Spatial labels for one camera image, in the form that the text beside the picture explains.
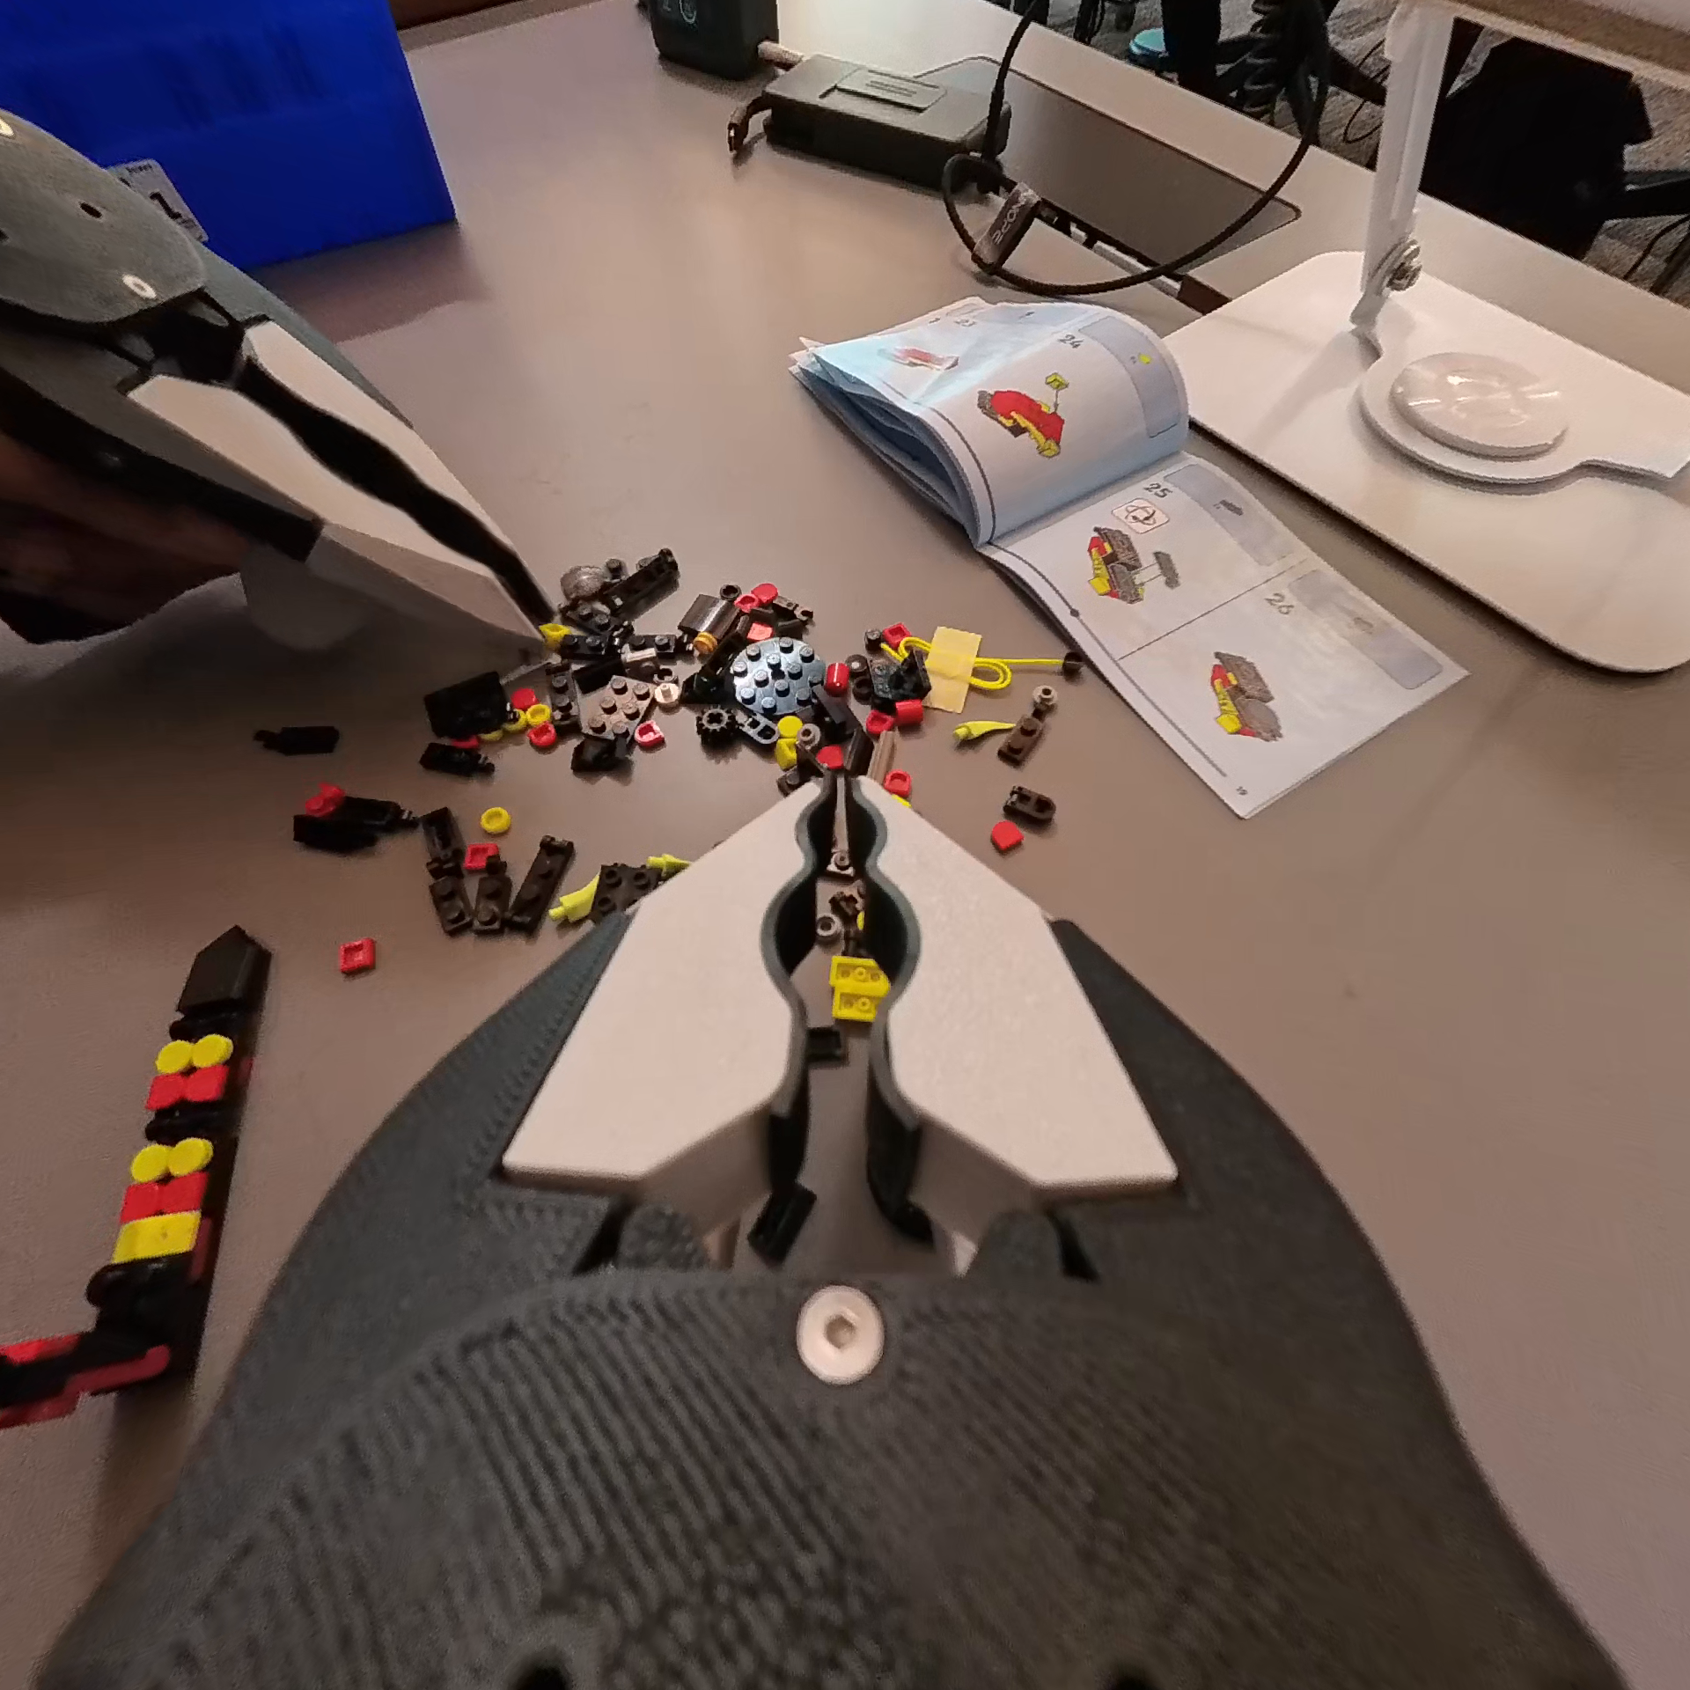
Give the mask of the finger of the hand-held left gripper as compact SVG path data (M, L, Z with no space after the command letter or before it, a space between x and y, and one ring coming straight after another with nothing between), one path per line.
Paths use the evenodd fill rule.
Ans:
M400 414L280 325L246 328L241 392L335 483L355 491L452 558L428 575L434 604L488 626L550 623L547 596L513 544Z
M321 521L307 570L419 621L460 621L536 647L536 623L485 564L454 554L411 515L326 470L252 398L172 375L138 384L132 403Z

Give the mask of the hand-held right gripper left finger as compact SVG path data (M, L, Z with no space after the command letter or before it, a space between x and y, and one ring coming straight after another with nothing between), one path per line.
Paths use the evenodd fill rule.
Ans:
M675 1212L704 1240L765 1197L768 1131L800 1115L837 779L772 805L630 913L501 1160L522 1187Z

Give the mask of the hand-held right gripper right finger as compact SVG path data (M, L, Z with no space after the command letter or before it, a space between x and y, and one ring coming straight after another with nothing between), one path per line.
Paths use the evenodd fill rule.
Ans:
M869 1191L905 1237L1170 1191L1176 1164L1043 907L875 784L855 785Z

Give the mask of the pile of lego pieces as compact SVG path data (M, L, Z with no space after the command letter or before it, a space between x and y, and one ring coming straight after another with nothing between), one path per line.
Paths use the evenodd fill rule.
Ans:
M985 660L954 629L932 641L903 625L873 629L860 653L825 662L814 718L779 724L733 703L729 666L753 643L794 639L814 648L813 615L774 584L740 591L727 584L693 599L673 631L631 626L636 612L664 599L679 582L670 550L626 566L607 561L563 586L562 619L540 626L545 662L509 675L480 672L434 690L425 707L431 738L419 769L485 785L496 777L494 746L526 745L536 754L569 746L569 771L603 779L630 771L640 754L665 746L668 714L682 713L710 754L748 746L779 771L779 795L813 777L867 777L907 802L912 777L897 767L897 740L926 718L955 709L972 690L1002 693L1020 672L1083 672L1083 656ZM337 860L375 853L386 839L415 838L428 904L447 938L528 938L541 924L586 924L627 910L685 865L670 853L607 864L578 890L566 888L578 855L573 839L541 831L514 873L503 852L514 815L485 805L465 830L452 805L415 812L400 802L354 795L324 779L289 819L297 849Z

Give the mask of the round dark blue lego plate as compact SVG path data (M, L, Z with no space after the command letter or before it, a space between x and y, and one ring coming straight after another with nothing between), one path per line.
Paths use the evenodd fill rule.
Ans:
M743 648L729 666L733 703L743 713L779 724L794 717L814 718L825 690L827 666L810 644L794 639L768 639Z

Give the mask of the long black lego assembly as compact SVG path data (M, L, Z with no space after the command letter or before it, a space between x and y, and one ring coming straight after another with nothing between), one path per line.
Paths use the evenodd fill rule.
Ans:
M1 1426L196 1373L239 1155L272 954L232 925L197 952L144 1094L147 1122L83 1330L1 1349Z

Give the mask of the lego instruction booklet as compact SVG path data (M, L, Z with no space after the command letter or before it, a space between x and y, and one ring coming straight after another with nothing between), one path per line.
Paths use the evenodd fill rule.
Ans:
M959 300L789 368L1237 817L1464 679L1189 451L1172 352L1117 310Z

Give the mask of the person's left hand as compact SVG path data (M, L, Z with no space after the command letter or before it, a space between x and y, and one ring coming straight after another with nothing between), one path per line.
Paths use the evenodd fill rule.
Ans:
M106 489L1 436L1 625L45 647L126 629L235 575L247 540L179 506Z

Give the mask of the blue plastic bin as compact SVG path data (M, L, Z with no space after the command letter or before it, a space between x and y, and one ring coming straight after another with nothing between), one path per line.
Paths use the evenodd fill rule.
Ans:
M382 2L4 2L1 106L246 271L457 218Z

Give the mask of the black battery device with display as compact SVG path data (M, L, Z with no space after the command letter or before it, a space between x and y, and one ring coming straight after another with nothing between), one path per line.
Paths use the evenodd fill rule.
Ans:
M779 42L777 2L646 2L658 55L682 68L719 78L759 73L759 51Z

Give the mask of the flat black adapter box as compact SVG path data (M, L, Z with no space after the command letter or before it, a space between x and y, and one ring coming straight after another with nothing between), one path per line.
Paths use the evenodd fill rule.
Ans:
M1008 141L1010 106L990 82L964 87L813 55L765 88L777 149L938 192L946 163Z

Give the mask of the white lamp stand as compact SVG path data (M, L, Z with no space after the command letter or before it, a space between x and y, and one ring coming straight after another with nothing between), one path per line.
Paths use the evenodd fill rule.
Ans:
M1398 4L1362 249L1172 334L1200 431L1595 669L1685 665L1688 398L1435 281L1416 240L1457 19L1685 87L1685 4Z

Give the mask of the dark desk hatch cover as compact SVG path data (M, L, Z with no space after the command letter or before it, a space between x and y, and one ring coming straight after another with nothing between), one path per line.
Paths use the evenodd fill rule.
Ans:
M1256 183L1135 125L1144 111L1140 99L1114 109L1011 71L1002 111L1005 192L975 237L977 260L1003 281L1032 282L1017 247L1034 225L1048 225L1100 247L1121 270L1189 260L1204 240L1229 233L1196 258L1209 262L1300 220L1294 200L1263 200Z

